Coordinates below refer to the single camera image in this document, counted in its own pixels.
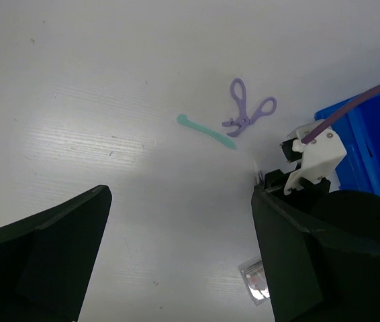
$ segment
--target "purple cable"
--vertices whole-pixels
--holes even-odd
[[[359,106],[361,103],[364,103],[365,101],[379,94],[380,94],[380,85],[375,86],[374,88],[369,89],[368,91],[365,91],[364,93],[360,94],[358,97],[349,101],[347,104],[342,106],[339,110],[331,114],[331,116],[325,119],[321,124],[319,124],[319,126],[317,126],[315,129],[309,132],[302,139],[302,143],[309,144],[312,140],[314,140],[317,136],[319,136],[325,129],[327,129],[333,123],[338,121],[342,116],[347,114],[349,111],[351,111],[355,107]]]

